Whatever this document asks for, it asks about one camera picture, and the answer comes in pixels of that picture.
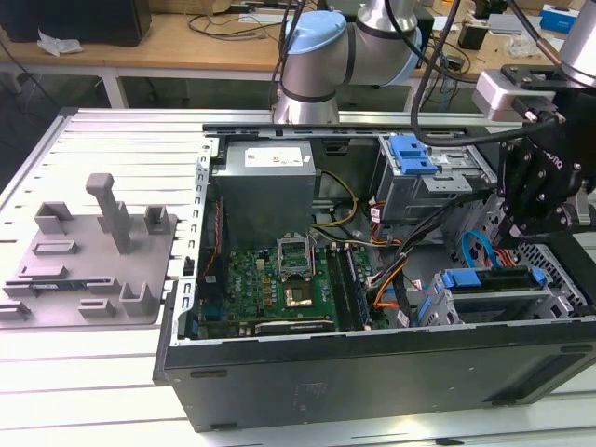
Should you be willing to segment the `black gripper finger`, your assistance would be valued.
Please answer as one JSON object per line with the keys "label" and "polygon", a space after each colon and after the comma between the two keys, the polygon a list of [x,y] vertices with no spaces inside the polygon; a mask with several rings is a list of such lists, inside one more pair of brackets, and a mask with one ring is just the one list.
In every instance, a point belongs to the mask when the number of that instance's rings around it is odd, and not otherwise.
{"label": "black gripper finger", "polygon": [[532,212],[532,219],[528,222],[524,234],[516,239],[517,245],[501,245],[502,247],[516,247],[523,241],[544,241],[548,235],[570,230],[578,223],[576,209],[567,203],[570,197],[558,205],[550,205],[546,201],[546,197],[541,191],[544,189],[547,164],[540,160],[534,160],[534,164],[539,185],[537,186],[535,211]]}
{"label": "black gripper finger", "polygon": [[539,178],[534,147],[527,139],[503,142],[499,151],[497,195],[502,199],[496,245],[517,245],[535,211]]}

